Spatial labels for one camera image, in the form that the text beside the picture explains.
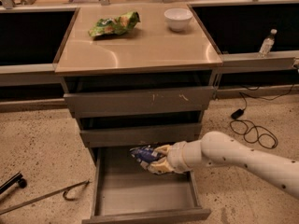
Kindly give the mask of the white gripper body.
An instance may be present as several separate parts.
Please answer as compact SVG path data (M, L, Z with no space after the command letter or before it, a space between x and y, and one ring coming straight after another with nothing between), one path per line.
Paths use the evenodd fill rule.
M185 141L177 142L172 145L167 154L167 161L173 168L173 171L177 174L183 174L190 171L190 167L187 165L183 157L184 148L187 145Z

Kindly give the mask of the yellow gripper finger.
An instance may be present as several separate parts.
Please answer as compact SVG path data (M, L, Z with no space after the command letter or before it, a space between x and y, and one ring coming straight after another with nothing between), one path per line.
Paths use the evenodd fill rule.
M156 147L154 149L154 151L166 156L168 154L169 150L171 149L171 147L172 147L171 145L163 145L160 147Z
M163 175L172 173L174 168L170 165L167 158L161 158L158 161L153 161L148 166L148 171L156 175Z

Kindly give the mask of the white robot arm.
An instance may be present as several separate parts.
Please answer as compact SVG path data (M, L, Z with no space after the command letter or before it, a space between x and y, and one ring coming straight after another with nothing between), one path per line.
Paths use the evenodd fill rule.
M209 132L200 140L164 145L154 151L163 157L149 165L152 173L183 174L202 165L234 165L299 198L298 161L246 147L225 133Z

